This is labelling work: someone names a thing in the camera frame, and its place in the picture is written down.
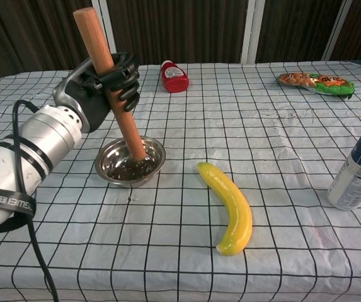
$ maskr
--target checkered tablecloth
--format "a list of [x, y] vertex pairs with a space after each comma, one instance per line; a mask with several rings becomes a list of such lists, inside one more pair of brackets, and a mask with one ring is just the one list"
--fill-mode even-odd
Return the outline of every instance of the checkered tablecloth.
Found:
[[[187, 92], [168, 94], [159, 66], [140, 67], [140, 133], [166, 149], [161, 172], [137, 189], [95, 172], [121, 137], [113, 115], [37, 190], [35, 227], [61, 301], [361, 302], [361, 205], [333, 208], [326, 189], [361, 136], [361, 66], [348, 62], [185, 64]], [[349, 100], [279, 86], [294, 71], [337, 74]], [[67, 72], [0, 79], [0, 139], [17, 99], [52, 104]], [[29, 111], [20, 120], [30, 116]], [[228, 173], [249, 200], [253, 234], [220, 256], [225, 207], [196, 163]], [[51, 301], [26, 228], [0, 234], [0, 301]]]

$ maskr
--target stainless steel bowl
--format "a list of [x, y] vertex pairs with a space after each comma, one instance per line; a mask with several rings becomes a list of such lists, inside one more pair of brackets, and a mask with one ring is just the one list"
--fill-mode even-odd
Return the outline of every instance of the stainless steel bowl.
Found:
[[114, 169], [121, 167], [132, 160], [125, 141], [121, 138], [104, 146], [96, 156], [95, 168], [99, 176], [113, 184], [118, 184], [123, 187], [139, 187], [150, 180], [162, 167], [166, 158], [166, 153], [162, 144], [157, 140], [149, 137], [141, 137], [141, 140], [147, 153], [146, 159], [156, 162], [156, 167], [152, 172], [131, 181], [121, 181], [120, 179], [114, 179], [109, 176]]

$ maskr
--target plastic banana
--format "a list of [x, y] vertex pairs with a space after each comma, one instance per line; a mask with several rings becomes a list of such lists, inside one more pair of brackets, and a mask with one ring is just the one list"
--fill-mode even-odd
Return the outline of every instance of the plastic banana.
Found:
[[201, 178], [225, 204], [228, 212], [228, 228], [217, 251], [221, 255], [235, 255], [248, 244], [252, 230], [250, 206], [239, 188], [216, 166], [199, 162]]

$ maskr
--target red bottle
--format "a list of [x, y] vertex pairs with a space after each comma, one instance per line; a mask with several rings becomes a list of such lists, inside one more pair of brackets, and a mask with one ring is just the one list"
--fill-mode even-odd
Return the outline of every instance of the red bottle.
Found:
[[185, 91], [189, 85], [186, 73], [169, 60], [161, 65], [161, 77], [165, 89], [172, 93]]

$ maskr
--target wooden stick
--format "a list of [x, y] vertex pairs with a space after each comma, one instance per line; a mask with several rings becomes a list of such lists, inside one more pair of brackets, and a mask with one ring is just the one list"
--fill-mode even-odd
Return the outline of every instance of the wooden stick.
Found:
[[[84, 40], [86, 50], [91, 57], [93, 67], [97, 74], [103, 74], [113, 69], [114, 63], [102, 27], [94, 8], [83, 8], [73, 12], [75, 22]], [[142, 141], [130, 112], [125, 112], [125, 101], [119, 101], [120, 91], [112, 92], [105, 90], [110, 107], [116, 116], [116, 120], [127, 148], [134, 160], [142, 160], [146, 157]]]

